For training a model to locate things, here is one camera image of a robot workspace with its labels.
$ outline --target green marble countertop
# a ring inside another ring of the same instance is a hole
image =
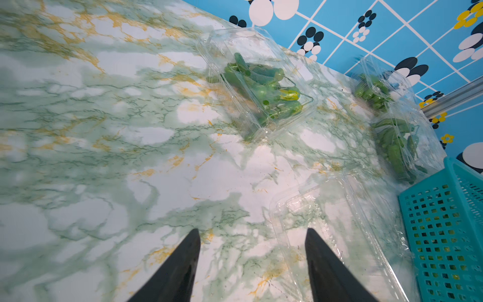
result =
[[[288,301],[273,196],[387,178],[347,78],[290,51],[317,112],[244,143],[195,48],[233,25],[182,1],[3,1],[0,22],[2,301],[126,301],[193,228],[192,301]]]

